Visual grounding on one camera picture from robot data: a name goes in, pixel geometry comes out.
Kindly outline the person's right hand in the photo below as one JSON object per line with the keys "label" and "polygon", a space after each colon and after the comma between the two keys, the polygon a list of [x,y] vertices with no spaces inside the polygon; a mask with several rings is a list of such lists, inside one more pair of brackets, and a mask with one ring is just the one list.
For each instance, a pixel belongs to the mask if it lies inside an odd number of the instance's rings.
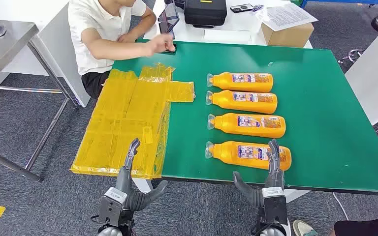
{"label": "person's right hand", "polygon": [[160,34],[146,43],[151,55],[154,53],[175,52],[174,37],[170,34]]}

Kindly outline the person's left hand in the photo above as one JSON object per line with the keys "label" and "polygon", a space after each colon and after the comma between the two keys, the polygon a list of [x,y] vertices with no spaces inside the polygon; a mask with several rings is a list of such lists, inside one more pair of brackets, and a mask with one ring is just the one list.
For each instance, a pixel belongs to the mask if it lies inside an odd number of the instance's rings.
{"label": "person's left hand", "polygon": [[138,39],[138,35],[136,36],[135,34],[129,32],[129,33],[121,35],[117,41],[120,43],[135,43],[137,39]]}

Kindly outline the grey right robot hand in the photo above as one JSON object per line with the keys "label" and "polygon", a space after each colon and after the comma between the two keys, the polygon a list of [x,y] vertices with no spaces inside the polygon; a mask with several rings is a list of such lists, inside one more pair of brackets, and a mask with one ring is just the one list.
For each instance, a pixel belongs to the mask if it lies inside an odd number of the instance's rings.
{"label": "grey right robot hand", "polygon": [[284,172],[281,170],[280,146],[275,139],[268,145],[271,148],[269,154],[269,173],[262,189],[253,189],[247,185],[238,172],[233,172],[233,181],[238,190],[255,207],[276,208],[286,204],[284,194]]}

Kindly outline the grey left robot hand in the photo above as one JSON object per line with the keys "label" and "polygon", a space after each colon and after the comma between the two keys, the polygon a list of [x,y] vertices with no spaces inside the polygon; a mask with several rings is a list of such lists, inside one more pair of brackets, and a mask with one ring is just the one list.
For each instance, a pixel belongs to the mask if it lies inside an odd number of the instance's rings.
{"label": "grey left robot hand", "polygon": [[131,170],[134,156],[137,154],[137,149],[139,146],[140,141],[138,138],[135,138],[129,146],[124,165],[119,170],[117,182],[115,185],[116,189],[127,194],[124,208],[133,211],[143,210],[146,206],[162,196],[168,184],[167,180],[162,180],[156,188],[148,193],[137,192],[133,190],[133,188],[131,187]]}

